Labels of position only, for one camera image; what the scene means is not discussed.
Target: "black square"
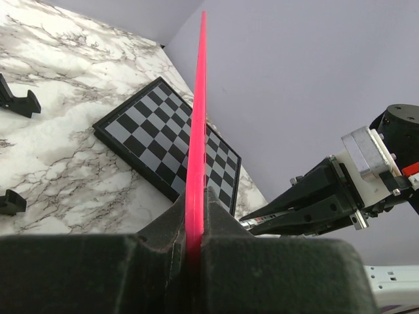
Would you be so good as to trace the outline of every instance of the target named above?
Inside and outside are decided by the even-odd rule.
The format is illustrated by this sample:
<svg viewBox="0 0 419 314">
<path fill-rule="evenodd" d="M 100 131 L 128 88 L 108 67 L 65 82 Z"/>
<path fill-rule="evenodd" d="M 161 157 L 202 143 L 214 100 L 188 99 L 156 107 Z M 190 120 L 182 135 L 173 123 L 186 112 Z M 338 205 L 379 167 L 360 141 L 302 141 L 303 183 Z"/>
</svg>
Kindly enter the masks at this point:
<svg viewBox="0 0 419 314">
<path fill-rule="evenodd" d="M 150 110 L 150 108 L 148 108 L 146 105 L 144 105 L 142 103 L 142 101 L 138 101 L 135 105 L 134 108 L 137 109 L 141 114 L 143 114 L 144 117 L 148 118 L 150 116 L 150 114 L 152 114 L 153 112 Z"/>
<path fill-rule="evenodd" d="M 166 99 L 165 101 L 164 101 L 165 103 L 167 103 L 168 104 L 168 106 L 170 107 L 170 108 L 172 108 L 172 110 L 173 111 L 176 111 L 179 107 L 174 103 L 174 101 L 173 100 L 171 100 L 170 98 L 168 98 L 168 99 Z"/>
<path fill-rule="evenodd" d="M 186 174 L 187 174 L 186 168 L 181 165 L 179 169 L 177 170 L 177 176 L 181 177 L 186 182 Z"/>
<path fill-rule="evenodd" d="M 185 154 L 182 153 L 174 144 L 169 148 L 169 153 L 178 161 L 182 162 L 185 159 Z"/>
<path fill-rule="evenodd" d="M 214 170 L 211 172 L 210 176 L 209 176 L 212 181 L 214 181 L 215 183 L 217 183 L 218 186 L 221 186 L 221 183 L 223 182 L 223 178 L 221 178 L 218 173 L 216 173 Z"/>
<path fill-rule="evenodd" d="M 221 166 L 221 167 L 225 167 L 225 161 L 222 159 L 222 157 L 220 157 L 220 155 L 217 155 L 215 157 L 215 161 Z"/>
<path fill-rule="evenodd" d="M 128 130 L 128 132 L 130 132 L 130 133 L 132 133 L 136 129 L 138 129 L 138 124 L 134 120 L 132 120 L 125 113 L 122 116 L 120 116 L 117 121 L 119 122 L 119 124 L 121 126 L 123 126 L 124 128 L 126 128 Z"/>
<path fill-rule="evenodd" d="M 180 126 L 181 128 L 183 128 L 183 126 L 185 125 L 185 121 L 182 120 L 182 118 L 180 116 L 177 115 L 177 113 L 174 113 L 172 116 L 172 120 L 174 122 L 176 122 L 176 124 L 178 126 Z"/>
<path fill-rule="evenodd" d="M 218 198 L 220 199 L 220 201 L 222 201 L 225 205 L 230 207 L 230 203 L 231 203 L 231 196 L 229 196 L 226 192 L 224 192 L 223 190 L 220 190 L 220 195 L 218 196 Z"/>
<path fill-rule="evenodd" d="M 214 165 L 214 159 L 212 159 L 212 157 L 207 154 L 207 164 L 212 167 Z"/>
<path fill-rule="evenodd" d="M 170 96 L 173 92 L 165 84 L 160 84 L 158 87 L 167 95 Z"/>
<path fill-rule="evenodd" d="M 148 96 L 151 98 L 151 100 L 153 100 L 158 106 L 160 106 L 163 102 L 163 100 L 157 96 L 156 93 L 154 93 L 153 91 L 149 92 Z"/>
<path fill-rule="evenodd" d="M 142 123 L 141 127 L 146 131 L 148 134 L 150 134 L 153 138 L 157 136 L 158 134 L 158 128 L 156 128 L 150 120 L 146 120 Z"/>
<path fill-rule="evenodd" d="M 164 123 L 167 123 L 167 121 L 170 119 L 170 117 L 160 107 L 156 109 L 155 114 L 157 117 L 162 119 Z"/>
<path fill-rule="evenodd" d="M 223 152 L 225 152 L 226 154 L 228 153 L 228 147 L 223 143 L 220 142 L 220 148 L 223 150 Z"/>
<path fill-rule="evenodd" d="M 215 152 L 218 150 L 217 144 L 212 139 L 208 139 L 207 144 L 209 147 L 211 147 Z"/>
<path fill-rule="evenodd" d="M 137 157 L 140 157 L 146 149 L 145 146 L 132 135 L 125 140 L 124 145 Z"/>
<path fill-rule="evenodd" d="M 169 184 L 172 184 L 173 180 L 176 177 L 176 174 L 172 170 L 170 170 L 168 166 L 166 166 L 163 163 L 161 163 L 159 167 L 157 168 L 156 174 Z"/>
<path fill-rule="evenodd" d="M 166 155 L 166 150 L 158 144 L 155 140 L 151 142 L 148 149 L 158 157 L 158 159 L 163 160 L 164 156 Z"/>
<path fill-rule="evenodd" d="M 192 113 L 192 109 L 191 109 L 188 105 L 186 105 L 186 104 L 182 103 L 182 104 L 180 105 L 180 108 L 181 108 L 181 109 L 182 109 L 182 111 L 183 111 L 184 113 L 186 113 L 187 115 L 191 115 L 191 113 Z"/>
<path fill-rule="evenodd" d="M 227 164 L 234 170 L 236 170 L 237 165 L 235 162 L 232 161 L 232 159 L 230 157 L 227 157 Z"/>
<path fill-rule="evenodd" d="M 168 126 L 162 128 L 162 133 L 172 142 L 176 139 L 176 133 L 172 131 Z"/>
<path fill-rule="evenodd" d="M 186 144 L 189 145 L 189 141 L 191 137 L 186 133 L 185 131 L 181 130 L 181 133 L 179 133 L 179 137 L 184 141 Z"/>
<path fill-rule="evenodd" d="M 233 186 L 234 185 L 234 179 L 230 177 L 230 175 L 227 172 L 224 172 L 223 179 L 225 182 L 228 183 L 228 185 Z"/>
</svg>

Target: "pink translucent strip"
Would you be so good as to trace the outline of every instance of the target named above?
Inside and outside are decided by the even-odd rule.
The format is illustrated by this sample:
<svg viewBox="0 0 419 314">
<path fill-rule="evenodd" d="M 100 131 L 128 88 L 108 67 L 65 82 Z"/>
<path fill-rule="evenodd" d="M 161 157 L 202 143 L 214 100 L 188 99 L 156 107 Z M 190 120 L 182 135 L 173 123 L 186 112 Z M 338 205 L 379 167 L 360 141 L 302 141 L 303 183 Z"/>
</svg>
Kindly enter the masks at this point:
<svg viewBox="0 0 419 314">
<path fill-rule="evenodd" d="M 194 107 L 192 109 L 186 177 L 185 230 L 187 258 L 197 266 L 204 233 L 204 186 L 206 159 L 206 12 L 202 13 L 196 66 Z"/>
</svg>

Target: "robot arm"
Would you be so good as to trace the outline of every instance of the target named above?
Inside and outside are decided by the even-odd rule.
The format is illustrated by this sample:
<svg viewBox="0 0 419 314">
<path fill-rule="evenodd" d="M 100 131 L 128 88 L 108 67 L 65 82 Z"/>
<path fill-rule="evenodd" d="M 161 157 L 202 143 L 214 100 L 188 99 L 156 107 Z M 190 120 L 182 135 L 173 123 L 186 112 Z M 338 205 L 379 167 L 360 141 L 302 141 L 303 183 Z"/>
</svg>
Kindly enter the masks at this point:
<svg viewBox="0 0 419 314">
<path fill-rule="evenodd" d="M 323 159 L 274 201 L 243 217 L 254 235 L 320 235 L 409 202 L 419 213 L 419 107 L 391 105 L 368 127 L 342 137 Z"/>
</svg>

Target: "black plastic holder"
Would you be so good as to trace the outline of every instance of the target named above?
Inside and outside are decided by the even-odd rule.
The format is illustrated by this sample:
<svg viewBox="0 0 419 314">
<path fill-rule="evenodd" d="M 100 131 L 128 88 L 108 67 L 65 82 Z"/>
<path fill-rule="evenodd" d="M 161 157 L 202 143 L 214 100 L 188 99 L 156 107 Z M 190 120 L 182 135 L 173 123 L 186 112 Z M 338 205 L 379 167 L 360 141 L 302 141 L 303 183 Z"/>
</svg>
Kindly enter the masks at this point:
<svg viewBox="0 0 419 314">
<path fill-rule="evenodd" d="M 0 74 L 0 107 L 27 118 L 32 118 L 33 113 L 41 113 L 41 105 L 35 94 L 28 90 L 26 97 L 13 96 L 2 74 Z"/>
</svg>

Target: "metal bracket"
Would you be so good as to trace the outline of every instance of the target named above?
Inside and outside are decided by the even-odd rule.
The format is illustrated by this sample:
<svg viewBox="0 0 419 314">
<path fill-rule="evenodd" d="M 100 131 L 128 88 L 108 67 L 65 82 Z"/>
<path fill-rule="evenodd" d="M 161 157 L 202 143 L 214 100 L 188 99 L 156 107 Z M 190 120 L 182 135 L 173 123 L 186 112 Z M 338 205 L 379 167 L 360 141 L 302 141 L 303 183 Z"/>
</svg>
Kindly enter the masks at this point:
<svg viewBox="0 0 419 314">
<path fill-rule="evenodd" d="M 0 107 L 27 118 L 32 118 L 33 113 L 41 113 L 41 105 L 35 94 L 28 90 L 27 97 L 13 96 L 2 74 L 0 74 Z"/>
<path fill-rule="evenodd" d="M 365 181 L 375 180 L 391 165 L 368 127 L 359 128 L 344 137 L 342 142 Z"/>
<path fill-rule="evenodd" d="M 6 190 L 5 196 L 0 196 L 0 215 L 14 216 L 26 211 L 26 200 L 12 190 Z"/>
</svg>

